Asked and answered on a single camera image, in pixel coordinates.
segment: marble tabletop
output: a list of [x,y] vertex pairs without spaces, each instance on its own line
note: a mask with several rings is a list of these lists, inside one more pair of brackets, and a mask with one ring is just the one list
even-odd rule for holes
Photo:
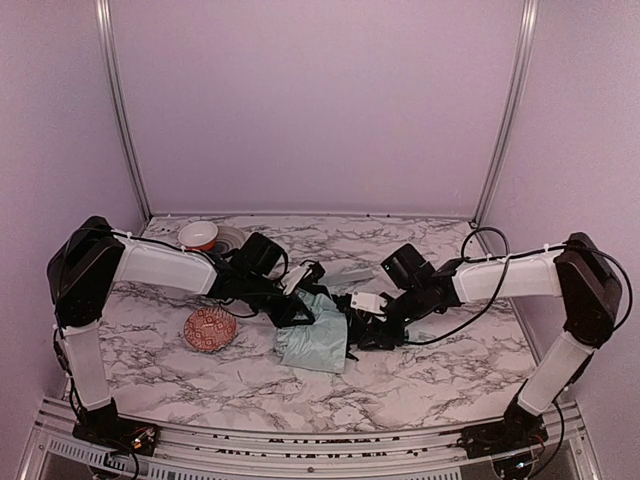
[[[177,232],[203,217],[156,217],[145,236],[177,244]],[[413,243],[436,268],[458,256],[467,223],[449,220],[310,217],[206,217],[259,231],[284,246],[292,263],[319,260],[327,275],[373,268],[375,278],[332,292],[398,295],[380,262]],[[475,242],[472,255],[480,255]],[[193,350],[183,336],[189,315],[213,305],[205,297],[120,283],[104,311],[100,334],[107,378],[122,413],[180,424],[253,431],[399,430],[481,420],[502,414],[535,363],[506,302],[447,340],[392,352],[355,350],[335,375],[279,364],[275,327],[264,315],[238,320],[231,345]],[[431,315],[411,327],[429,338],[456,327],[482,305]],[[249,313],[240,302],[230,309]]]

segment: black cable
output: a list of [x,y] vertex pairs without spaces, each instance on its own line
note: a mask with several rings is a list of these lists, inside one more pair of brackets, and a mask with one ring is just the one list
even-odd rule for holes
[[498,234],[500,236],[500,238],[502,239],[502,243],[504,244],[505,255],[509,255],[509,253],[511,253],[511,248],[509,246],[509,240],[507,239],[507,236],[504,234],[504,232],[502,230],[500,230],[499,228],[496,228],[496,227],[479,227],[479,228],[476,228],[475,230],[473,230],[469,235],[467,235],[467,237],[462,242],[462,247],[460,248],[460,258],[462,258],[463,260],[466,261],[467,257],[465,255],[465,250],[467,248],[467,244],[473,239],[473,237],[475,237],[476,235],[478,235],[479,233],[482,233],[482,232],[493,232],[493,233]]
[[544,465],[542,465],[536,472],[529,475],[528,477],[529,480],[540,475],[540,473],[542,473],[542,471],[549,466],[549,464],[553,461],[553,459],[556,458],[556,456],[558,455],[558,452],[562,447],[562,442],[564,441],[564,434],[565,434],[564,415],[562,414],[562,409],[560,408],[556,400],[553,401],[553,406],[556,407],[556,410],[558,411],[558,415],[560,415],[560,439],[558,440],[558,446],[553,451],[551,456],[547,459],[547,461],[544,463]]
[[469,241],[474,236],[476,236],[478,233],[485,232],[485,231],[486,232],[494,232],[494,233],[497,233],[500,236],[500,238],[502,239],[502,242],[504,243],[504,249],[505,249],[505,253],[506,253],[506,257],[504,257],[505,258],[504,268],[502,269],[502,274],[500,275],[500,280],[498,280],[498,284],[496,285],[496,289],[493,291],[493,295],[491,295],[491,298],[489,299],[489,301],[486,303],[486,305],[484,307],[482,307],[482,310],[480,310],[478,313],[476,313],[473,317],[471,317],[469,320],[464,322],[462,325],[459,325],[458,327],[454,328],[453,330],[450,330],[449,332],[445,333],[444,335],[441,335],[439,337],[433,338],[431,340],[426,340],[424,342],[412,342],[412,341],[406,340],[404,342],[406,345],[419,345],[419,346],[431,345],[433,343],[440,342],[440,341],[444,340],[445,338],[449,338],[450,336],[455,335],[456,333],[458,333],[463,328],[468,327],[473,322],[478,320],[485,313],[487,313],[489,311],[489,309],[493,306],[494,302],[498,298],[498,295],[500,294],[500,289],[502,288],[502,285],[504,284],[504,280],[507,277],[507,271],[509,270],[509,262],[511,261],[511,257],[509,256],[509,254],[511,253],[511,247],[509,246],[509,240],[507,239],[506,235],[501,230],[498,230],[497,228],[494,228],[494,227],[480,227],[480,228],[472,231],[464,239],[464,242],[462,242],[462,248],[460,249],[460,256],[464,259],[465,258],[465,256],[464,256],[465,248],[466,248],[467,244],[469,243]]
[[82,418],[80,417],[80,412],[81,412],[81,408],[76,407],[76,404],[73,403],[73,396],[76,395],[77,398],[78,397],[78,390],[76,389],[76,384],[73,381],[73,377],[70,378],[71,381],[71,388],[69,390],[69,405],[71,405],[71,410],[73,410],[73,413],[75,414],[76,418],[78,419],[78,421],[80,422],[82,420]]
[[566,245],[566,249],[567,250],[578,250],[578,251],[591,252],[591,253],[593,253],[595,255],[598,255],[598,256],[610,261],[611,263],[613,263],[616,266],[616,268],[620,271],[620,273],[622,274],[622,277],[624,278],[624,281],[625,281],[625,283],[627,285],[627,295],[629,297],[627,299],[627,310],[625,311],[625,313],[622,316],[622,318],[618,321],[616,326],[613,327],[613,331],[615,332],[620,327],[622,327],[622,325],[624,325],[625,322],[629,319],[629,316],[631,315],[631,310],[633,309],[633,286],[631,285],[631,279],[629,278],[629,274],[622,267],[620,262],[618,262],[618,260],[616,260],[614,257],[609,255],[608,253],[605,253],[605,252],[603,252],[601,250],[598,250],[597,248],[583,247],[581,245]]
[[[613,263],[616,268],[618,269],[618,271],[620,272],[620,274],[622,275],[622,278],[624,279],[625,285],[626,285],[626,289],[627,289],[627,309],[625,310],[624,315],[622,315],[622,318],[620,320],[618,320],[618,322],[616,323],[615,327],[613,328],[613,331],[615,332],[616,330],[618,330],[620,327],[622,327],[622,325],[625,324],[625,322],[629,319],[630,315],[631,315],[631,311],[633,310],[633,285],[631,284],[631,278],[629,277],[629,274],[627,273],[627,271],[624,269],[624,267],[620,264],[620,262],[613,257],[612,255],[609,255],[606,252],[603,252],[602,250],[598,250],[597,248],[591,248],[591,247],[586,247],[586,246],[582,246],[582,245],[571,245],[571,244],[562,244],[562,245],[553,245],[549,248],[540,248],[537,250],[530,250],[528,252],[523,252],[523,253],[517,253],[514,255],[511,255],[510,258],[511,260],[517,260],[519,258],[526,258],[526,257],[531,257],[533,255],[538,255],[541,253],[545,253],[545,252],[554,252],[554,251],[558,251],[558,250],[573,250],[573,251],[584,251],[584,252],[590,252],[593,253],[594,255],[598,255],[599,257],[604,258],[605,260]],[[480,258],[470,258],[470,259],[466,259],[465,262],[466,263],[483,263],[486,261],[490,261],[490,260],[500,260],[502,258],[505,258],[503,255],[496,255],[496,256],[492,256],[492,257],[480,257]]]
[[113,454],[117,455],[120,451],[124,451],[127,455],[129,455],[133,459],[133,463],[135,464],[136,469],[133,473],[133,477],[131,477],[131,480],[137,480],[138,476],[140,475],[140,462],[138,461],[138,456],[133,451],[133,448],[127,447],[124,443],[119,442],[118,440],[113,440],[111,438],[101,438],[100,442],[111,443],[118,447],[118,450],[115,450],[114,452],[112,452],[112,455]]
[[231,311],[227,310],[227,309],[226,309],[225,307],[223,307],[222,305],[223,305],[222,303],[218,303],[216,306],[217,306],[220,310],[222,310],[222,311],[224,311],[224,312],[227,312],[229,315],[231,315],[232,317],[235,317],[235,318],[253,318],[253,317],[257,317],[257,316],[258,316],[258,312],[253,312],[253,313],[250,313],[250,314],[248,314],[248,315],[240,315],[240,314],[237,314],[237,313],[233,313],[233,312],[231,312]]
[[60,293],[62,292],[62,279],[64,278],[64,274],[65,274],[65,269],[67,266],[67,257],[69,256],[69,247],[71,246],[71,242],[73,241],[73,237],[78,233],[78,232],[100,232],[100,233],[104,233],[104,234],[113,234],[113,235],[117,235],[117,236],[121,236],[121,237],[126,237],[127,235],[124,235],[122,233],[119,232],[115,232],[113,230],[108,230],[106,228],[98,228],[98,227],[80,227],[77,228],[76,230],[74,230],[74,232],[69,236],[69,238],[67,239],[67,241],[64,244],[64,250],[62,252],[62,266],[60,268],[60,275],[58,277],[58,286],[57,286],[57,290],[56,290],[56,297],[60,297]]
[[136,240],[136,241],[139,241],[139,242],[146,242],[146,243],[153,243],[153,244],[156,244],[156,245],[162,245],[163,247],[170,248],[171,250],[174,250],[176,252],[193,253],[195,255],[200,255],[201,257],[204,257],[205,260],[207,262],[209,262],[212,267],[219,268],[221,266],[220,265],[221,262],[219,262],[219,263],[214,262],[213,258],[211,258],[211,256],[209,254],[207,254],[207,253],[205,253],[205,252],[203,252],[201,250],[196,250],[196,249],[184,249],[183,250],[180,247],[176,247],[175,245],[171,245],[170,243],[163,242],[162,240],[155,240],[153,238],[145,238],[145,237],[137,237],[137,236],[133,236],[133,235],[129,236],[129,235],[126,235],[124,233],[115,232],[115,231],[112,231],[111,233],[113,235],[115,235],[116,237],[128,238],[130,240]]
[[289,273],[289,255],[287,255],[287,252],[285,252],[283,248],[280,248],[280,251],[282,252],[282,258],[284,260],[284,270],[282,271],[282,275],[275,279],[276,283],[280,283],[285,275]]

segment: purple wall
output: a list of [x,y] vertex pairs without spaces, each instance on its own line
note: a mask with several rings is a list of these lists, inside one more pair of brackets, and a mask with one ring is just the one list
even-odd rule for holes
[[85,217],[141,224],[93,2],[0,2],[0,477],[14,478],[44,394],[60,390],[45,277]]
[[[542,2],[526,91],[486,224],[516,248],[584,230],[640,286],[640,4]],[[546,350],[559,302],[521,303]],[[575,387],[604,478],[638,478],[640,317]]]
[[471,217],[521,14],[501,0],[114,2],[153,210]]

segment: crumpled fabric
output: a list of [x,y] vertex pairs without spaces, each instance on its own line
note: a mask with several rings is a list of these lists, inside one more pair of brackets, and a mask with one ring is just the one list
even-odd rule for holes
[[275,351],[281,364],[329,373],[343,373],[347,352],[347,319],[326,295],[298,290],[298,297],[316,318],[313,325],[280,328]]

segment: metal base frame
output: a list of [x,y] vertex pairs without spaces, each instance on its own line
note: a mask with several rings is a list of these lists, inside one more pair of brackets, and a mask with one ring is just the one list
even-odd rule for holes
[[[577,406],[565,404],[562,410],[565,441],[572,446],[578,478],[599,479]],[[545,414],[544,420],[550,435],[547,449],[553,449],[559,440],[560,419],[553,410]],[[109,449],[73,438],[74,423],[74,414],[67,403],[44,399],[25,451],[20,480],[39,480],[48,454],[115,473],[130,475],[133,472],[131,459],[107,456]],[[160,435],[154,456],[138,458],[139,478],[465,480],[460,473],[465,466],[508,459],[530,451],[521,449],[469,460],[464,450],[456,447],[456,441],[462,428],[479,423],[483,422],[395,432],[269,433],[159,422]]]

